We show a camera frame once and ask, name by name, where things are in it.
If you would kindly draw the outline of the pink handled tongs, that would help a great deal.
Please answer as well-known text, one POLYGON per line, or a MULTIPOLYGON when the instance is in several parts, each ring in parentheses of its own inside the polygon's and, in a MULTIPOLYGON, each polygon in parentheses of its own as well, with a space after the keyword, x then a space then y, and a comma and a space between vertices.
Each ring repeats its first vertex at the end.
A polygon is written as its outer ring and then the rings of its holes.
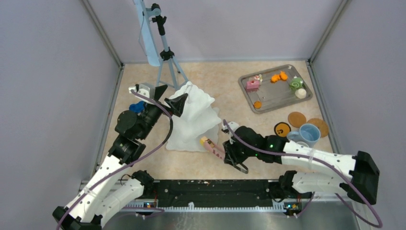
POLYGON ((216 144, 214 144, 212 141, 207 140, 204 142, 203 147, 209 151, 210 153, 214 154, 216 157, 218 157, 221 160, 225 159, 225 152, 224 150, 220 149, 216 144))

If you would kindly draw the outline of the white tiered pillow stand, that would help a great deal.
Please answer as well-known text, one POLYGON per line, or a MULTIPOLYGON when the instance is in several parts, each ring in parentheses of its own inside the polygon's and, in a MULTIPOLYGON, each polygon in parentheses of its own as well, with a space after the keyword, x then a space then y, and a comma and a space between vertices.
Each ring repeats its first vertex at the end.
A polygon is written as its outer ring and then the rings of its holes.
POLYGON ((187 94, 183 113, 180 117, 173 116, 173 131, 167 141, 166 149, 174 151, 205 152, 201 145, 202 137, 218 142, 219 108, 212 107, 215 98, 204 92, 192 82, 187 82, 170 96, 174 99, 187 94))

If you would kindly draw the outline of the yellow rectangular cake slice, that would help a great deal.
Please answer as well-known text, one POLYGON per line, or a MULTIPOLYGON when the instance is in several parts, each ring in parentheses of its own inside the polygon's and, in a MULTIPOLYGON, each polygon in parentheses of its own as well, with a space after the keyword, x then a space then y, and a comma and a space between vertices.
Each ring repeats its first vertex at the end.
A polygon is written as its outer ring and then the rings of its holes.
POLYGON ((200 139, 200 144, 203 146, 206 142, 208 142, 210 139, 207 138, 206 136, 201 137, 200 139))

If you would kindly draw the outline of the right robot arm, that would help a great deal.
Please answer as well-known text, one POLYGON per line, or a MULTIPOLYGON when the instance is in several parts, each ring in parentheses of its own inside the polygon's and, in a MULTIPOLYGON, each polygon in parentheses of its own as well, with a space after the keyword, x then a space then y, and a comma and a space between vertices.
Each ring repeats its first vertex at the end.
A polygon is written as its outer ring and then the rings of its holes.
POLYGON ((249 157, 265 163, 293 165, 307 168, 313 174, 289 171, 279 178, 281 192, 286 197, 297 193, 326 192, 346 194, 348 198, 374 205, 377 202, 380 170, 372 156, 364 151, 356 155, 342 155, 307 147, 277 135, 262 136, 252 128, 229 123, 222 126, 229 135, 223 143, 224 162, 243 173, 249 157))

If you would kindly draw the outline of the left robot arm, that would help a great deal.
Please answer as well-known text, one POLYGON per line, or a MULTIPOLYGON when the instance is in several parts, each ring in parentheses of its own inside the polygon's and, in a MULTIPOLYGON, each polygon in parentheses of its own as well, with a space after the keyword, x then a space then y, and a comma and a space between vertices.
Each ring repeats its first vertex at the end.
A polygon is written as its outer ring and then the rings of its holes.
POLYGON ((58 206, 53 217, 58 230, 101 230, 104 225, 128 202, 138 197, 148 198, 153 194, 153 178, 145 171, 137 172, 129 181, 111 195, 111 188, 132 166, 160 149, 170 138, 174 123, 173 116, 183 113, 187 93, 175 98, 159 99, 167 85, 151 86, 136 84, 129 92, 141 99, 144 110, 140 113, 125 110, 117 118, 115 131, 118 133, 102 165, 78 195, 65 206, 58 206), (164 140, 143 154, 146 145, 141 140, 147 138, 161 115, 169 119, 169 131, 164 140))

